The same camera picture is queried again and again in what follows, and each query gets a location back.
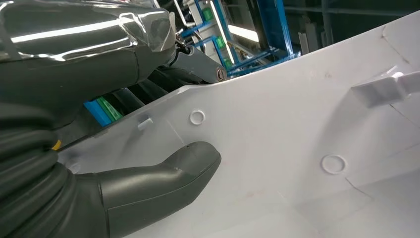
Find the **white plastic part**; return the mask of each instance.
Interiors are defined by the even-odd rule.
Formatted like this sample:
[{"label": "white plastic part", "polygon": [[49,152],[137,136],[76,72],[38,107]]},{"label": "white plastic part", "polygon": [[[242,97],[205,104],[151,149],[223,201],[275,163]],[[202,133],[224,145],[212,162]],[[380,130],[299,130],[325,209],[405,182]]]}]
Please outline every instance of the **white plastic part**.
[{"label": "white plastic part", "polygon": [[139,125],[137,126],[137,129],[144,130],[146,127],[148,127],[152,123],[153,123],[153,120],[151,118],[147,118],[143,122],[139,123]]},{"label": "white plastic part", "polygon": [[321,166],[329,174],[337,175],[347,167],[347,161],[339,155],[326,155],[321,160]]},{"label": "white plastic part", "polygon": [[[155,165],[194,141],[216,147],[222,162],[200,196],[128,238],[418,238],[420,96],[368,109],[350,90],[393,65],[419,71],[419,22],[416,12],[243,77],[185,86],[60,161],[99,172]],[[189,121],[196,109],[207,115],[200,126]],[[331,154],[348,163],[334,176],[319,166]]]},{"label": "white plastic part", "polygon": [[190,122],[194,125],[201,125],[205,119],[206,115],[200,110],[193,111],[190,114]]}]

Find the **metal bolt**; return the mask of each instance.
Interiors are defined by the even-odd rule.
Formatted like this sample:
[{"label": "metal bolt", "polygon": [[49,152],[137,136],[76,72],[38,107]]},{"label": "metal bolt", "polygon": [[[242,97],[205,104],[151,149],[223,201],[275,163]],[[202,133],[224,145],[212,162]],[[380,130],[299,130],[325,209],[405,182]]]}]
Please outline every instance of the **metal bolt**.
[{"label": "metal bolt", "polygon": [[224,68],[217,68],[217,80],[219,82],[224,81],[226,79],[227,73]]}]

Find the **blue component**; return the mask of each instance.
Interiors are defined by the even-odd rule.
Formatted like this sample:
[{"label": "blue component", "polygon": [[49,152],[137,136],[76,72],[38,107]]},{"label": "blue component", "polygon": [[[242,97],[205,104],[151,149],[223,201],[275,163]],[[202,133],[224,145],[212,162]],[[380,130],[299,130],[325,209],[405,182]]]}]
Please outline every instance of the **blue component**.
[{"label": "blue component", "polygon": [[280,24],[283,30],[284,44],[288,55],[293,54],[292,41],[290,40],[289,26],[287,25],[286,12],[284,11],[283,0],[277,0],[277,11],[280,17]]},{"label": "blue component", "polygon": [[293,54],[283,0],[257,0],[268,44]]},{"label": "blue component", "polygon": [[[223,31],[224,31],[224,36],[226,37],[226,39],[228,41],[232,41],[232,37],[230,36],[229,28],[226,25],[226,21],[224,20],[224,17],[223,17],[224,16],[223,12],[220,8],[219,0],[214,0],[213,3],[214,3],[214,8],[216,8],[217,15],[219,16],[220,24],[222,25],[222,28],[223,28]],[[233,47],[229,47],[229,48],[230,48],[230,51],[232,53],[233,60],[235,61],[235,62],[232,62],[232,63],[239,62],[238,55],[236,54],[235,49]]]},{"label": "blue component", "polygon": [[261,70],[261,69],[269,68],[271,66],[277,65],[279,63],[283,63],[285,61],[294,59],[294,58],[299,57],[299,56],[301,56],[301,52],[297,52],[297,53],[291,54],[289,56],[286,56],[286,57],[284,57],[282,59],[279,59],[279,60],[274,61],[273,63],[269,63],[267,65],[260,65],[260,66],[256,66],[256,67],[252,67],[252,68],[247,68],[245,70],[230,71],[230,72],[227,73],[227,76],[241,76],[241,75],[245,75],[245,74],[252,73],[252,72],[255,72],[255,71],[258,71],[258,70]]},{"label": "blue component", "polygon": [[108,115],[106,115],[96,100],[85,102],[83,105],[85,105],[85,108],[94,116],[101,126],[111,124],[111,119],[109,119]]},{"label": "blue component", "polygon": [[247,65],[250,65],[250,64],[254,63],[256,60],[258,60],[258,59],[261,59],[261,58],[264,58],[264,57],[269,56],[271,54],[271,52],[272,51],[263,51],[263,52],[259,53],[258,55],[253,56],[250,59],[246,59],[246,60],[244,60],[242,62],[239,62],[239,63],[233,65],[229,69],[229,71],[235,71],[236,69],[239,69],[239,68],[245,67]]},{"label": "blue component", "polygon": [[207,26],[207,25],[210,25],[210,24],[211,24],[211,22],[209,22],[209,21],[206,21],[206,22],[203,22],[203,23],[201,23],[201,24],[198,24],[198,25],[197,25],[197,26],[195,26],[195,27],[189,28],[188,30],[181,32],[181,36],[182,36],[182,37],[189,36],[189,35],[191,35],[194,31],[196,31],[196,30],[198,30],[198,29],[200,29],[200,28],[202,28],[202,27],[205,27],[205,26]]},{"label": "blue component", "polygon": [[201,11],[201,7],[200,7],[200,4],[198,3],[198,0],[194,0],[194,2],[196,3],[198,12],[199,12],[200,17],[201,17],[201,21],[205,22],[204,14],[203,14],[203,11]]}]

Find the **circular mark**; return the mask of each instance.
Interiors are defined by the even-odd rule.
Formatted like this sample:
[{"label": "circular mark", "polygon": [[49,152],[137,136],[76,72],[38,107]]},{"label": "circular mark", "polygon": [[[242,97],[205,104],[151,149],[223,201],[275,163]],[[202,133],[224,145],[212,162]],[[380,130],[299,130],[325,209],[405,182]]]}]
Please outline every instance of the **circular mark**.
[{"label": "circular mark", "polygon": [[321,160],[321,167],[327,173],[337,175],[346,169],[347,162],[339,155],[326,155]]},{"label": "circular mark", "polygon": [[193,111],[190,114],[190,121],[194,125],[200,125],[206,119],[206,115],[202,111]]}]

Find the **fluorescent light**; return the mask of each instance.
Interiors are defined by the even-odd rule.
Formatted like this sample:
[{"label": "fluorescent light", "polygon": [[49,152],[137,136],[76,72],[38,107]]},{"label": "fluorescent light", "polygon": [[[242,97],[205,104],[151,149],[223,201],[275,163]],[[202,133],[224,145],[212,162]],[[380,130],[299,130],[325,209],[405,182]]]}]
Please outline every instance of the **fluorescent light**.
[{"label": "fluorescent light", "polygon": [[230,61],[232,61],[232,63],[235,63],[235,61],[233,60],[232,52],[230,51],[230,47],[227,44],[227,39],[226,39],[226,37],[224,35],[222,24],[220,23],[219,16],[217,15],[216,8],[214,7],[213,1],[210,1],[210,5],[211,5],[211,9],[213,10],[213,14],[214,14],[214,16],[216,18],[216,22],[217,22],[217,25],[219,27],[219,30],[222,33],[222,38],[223,38],[223,41],[224,41],[224,43],[226,45],[226,49],[227,49],[227,53],[229,54]]},{"label": "fluorescent light", "polygon": [[82,32],[101,30],[108,27],[118,26],[119,24],[124,24],[128,22],[133,22],[133,21],[134,20],[132,19],[122,18],[122,19],[94,23],[94,24],[89,24],[89,25],[84,25],[84,26],[76,26],[76,27],[71,27],[71,28],[66,28],[66,29],[46,31],[46,32],[35,33],[31,35],[26,35],[26,36],[13,37],[12,42],[19,43],[19,42],[36,40],[36,39],[43,39],[43,38],[49,38],[49,37],[55,37],[55,36],[64,36],[64,35],[70,35],[70,34],[76,34],[76,33],[82,33]]},{"label": "fluorescent light", "polygon": [[251,31],[245,28],[237,27],[237,26],[228,26],[230,33],[245,37],[251,41],[259,42],[258,35],[255,31]]}]

